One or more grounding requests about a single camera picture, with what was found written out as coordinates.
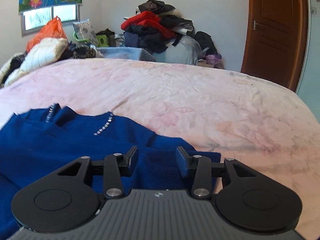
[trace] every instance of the red clothing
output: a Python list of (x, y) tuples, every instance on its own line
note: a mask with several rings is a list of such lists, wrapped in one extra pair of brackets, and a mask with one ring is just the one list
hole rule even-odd
[(121, 29), (125, 31), (130, 25), (142, 25), (157, 29), (162, 34), (163, 38), (165, 38), (166, 40), (175, 38), (176, 33), (172, 30), (163, 27), (159, 23), (160, 20), (161, 18), (155, 15), (154, 13), (150, 11), (144, 11), (141, 14), (127, 19), (124, 23), (122, 23)]

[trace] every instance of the window pane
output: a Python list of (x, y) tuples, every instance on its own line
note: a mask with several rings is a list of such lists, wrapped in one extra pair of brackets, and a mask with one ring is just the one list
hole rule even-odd
[(51, 20), (51, 8), (40, 8), (24, 12), (26, 30), (46, 25)]
[(76, 20), (76, 6), (75, 4), (54, 6), (53, 17), (58, 16), (62, 22)]

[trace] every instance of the window frame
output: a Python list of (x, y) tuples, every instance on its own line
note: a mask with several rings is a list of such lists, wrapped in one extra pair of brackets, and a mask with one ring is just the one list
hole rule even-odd
[[(67, 4), (63, 4), (63, 5), (54, 5), (54, 6), (48, 6), (51, 8), (51, 19), (53, 19), (53, 8), (56, 6), (65, 6)], [(79, 5), (75, 4), (76, 6), (76, 19), (75, 20), (70, 20), (70, 21), (63, 21), (62, 25), (66, 26), (66, 25), (70, 25), (73, 22), (79, 21), (80, 20), (80, 9), (79, 9)], [(36, 27), (36, 28), (32, 28), (30, 30), (26, 30), (26, 24), (25, 24), (25, 16), (23, 15), (23, 13), (21, 14), (21, 36), (24, 37), (26, 35), (29, 34), (33, 34), (33, 33), (37, 33), (39, 32), (39, 30), (41, 30), (43, 26), (40, 27)]]

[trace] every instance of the green chair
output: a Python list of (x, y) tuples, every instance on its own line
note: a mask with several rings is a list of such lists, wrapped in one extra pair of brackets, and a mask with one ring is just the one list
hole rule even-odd
[[(78, 39), (76, 32), (73, 32), (73, 38), (80, 45), (90, 43), (89, 39)], [(98, 45), (97, 47), (109, 47), (108, 39), (106, 35), (97, 35)]]

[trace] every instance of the brown wooden door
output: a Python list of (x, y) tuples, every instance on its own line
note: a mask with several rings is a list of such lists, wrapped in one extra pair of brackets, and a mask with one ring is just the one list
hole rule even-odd
[(251, 33), (247, 34), (242, 72), (288, 88), (300, 53), (301, 1), (251, 0), (250, 3), (248, 31)]

